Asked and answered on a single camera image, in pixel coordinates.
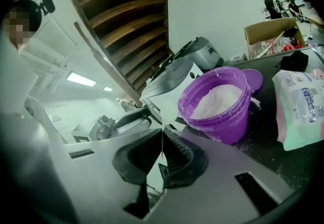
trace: person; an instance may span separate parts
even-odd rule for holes
[[[302,11],[296,5],[294,0],[290,1],[289,5],[288,5],[288,8],[289,8],[289,11],[291,12],[291,14],[294,17],[296,17],[300,22],[309,22],[308,19],[303,16]]]
[[[282,18],[281,12],[275,0],[264,0],[265,7],[270,13],[271,19]]]
[[[41,22],[42,11],[40,7],[31,0],[19,0],[12,3],[5,15],[3,31],[14,49],[20,53],[28,45],[29,39],[35,35],[41,26]],[[63,143],[67,143],[52,124],[41,102],[27,96],[22,109],[21,115],[24,118],[33,117],[41,123],[49,137],[61,137]]]

